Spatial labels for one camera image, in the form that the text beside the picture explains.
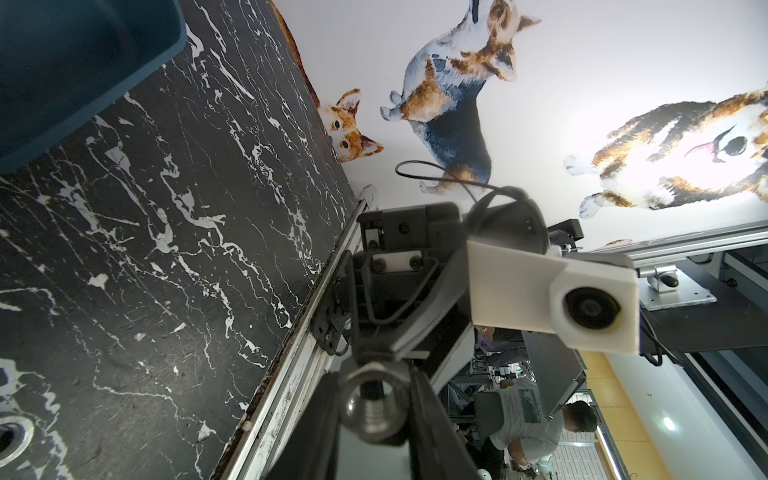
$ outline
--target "drain hole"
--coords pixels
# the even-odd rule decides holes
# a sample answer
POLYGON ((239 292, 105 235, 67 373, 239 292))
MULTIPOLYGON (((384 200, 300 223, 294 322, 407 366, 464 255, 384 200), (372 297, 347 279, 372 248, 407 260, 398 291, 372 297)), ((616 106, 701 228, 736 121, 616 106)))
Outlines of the drain hole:
POLYGON ((0 455, 2 455, 13 443, 16 435, 12 429, 0 426, 0 455))
POLYGON ((35 424, 19 415, 0 415, 0 467, 17 459, 29 447, 35 424))

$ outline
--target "dark hair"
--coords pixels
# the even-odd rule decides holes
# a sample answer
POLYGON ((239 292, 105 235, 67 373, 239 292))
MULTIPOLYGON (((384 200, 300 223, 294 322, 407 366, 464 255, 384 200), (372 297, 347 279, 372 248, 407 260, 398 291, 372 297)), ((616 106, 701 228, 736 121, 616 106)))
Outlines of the dark hair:
POLYGON ((579 400, 569 403, 568 411, 579 432, 594 432, 598 429, 598 415, 586 402, 579 400))

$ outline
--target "yellow wall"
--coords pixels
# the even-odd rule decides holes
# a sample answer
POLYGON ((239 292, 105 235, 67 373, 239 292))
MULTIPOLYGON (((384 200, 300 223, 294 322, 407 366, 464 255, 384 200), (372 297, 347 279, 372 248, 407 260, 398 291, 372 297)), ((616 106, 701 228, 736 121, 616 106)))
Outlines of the yellow wall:
POLYGON ((581 357, 587 364, 587 384, 632 478, 672 480, 605 354, 581 352, 581 357))

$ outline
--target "white t-shirt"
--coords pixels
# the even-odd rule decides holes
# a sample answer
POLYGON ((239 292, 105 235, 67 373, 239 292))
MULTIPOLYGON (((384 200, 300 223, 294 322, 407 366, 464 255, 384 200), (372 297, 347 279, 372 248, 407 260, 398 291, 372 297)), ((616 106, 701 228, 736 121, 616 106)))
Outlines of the white t-shirt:
POLYGON ((520 439, 525 459, 534 462, 558 447, 565 420, 563 412, 547 419, 541 406, 538 387, 528 379, 515 379, 515 384, 498 389, 504 410, 504 425, 490 436, 499 450, 505 450, 514 439, 520 439))

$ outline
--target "teal bin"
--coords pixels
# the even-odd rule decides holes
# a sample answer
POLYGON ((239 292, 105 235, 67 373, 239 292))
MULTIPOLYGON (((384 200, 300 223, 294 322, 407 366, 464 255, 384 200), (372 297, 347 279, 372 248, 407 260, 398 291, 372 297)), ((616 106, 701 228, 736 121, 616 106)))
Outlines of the teal bin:
POLYGON ((0 0, 0 175, 117 100, 186 36, 176 0, 0 0))

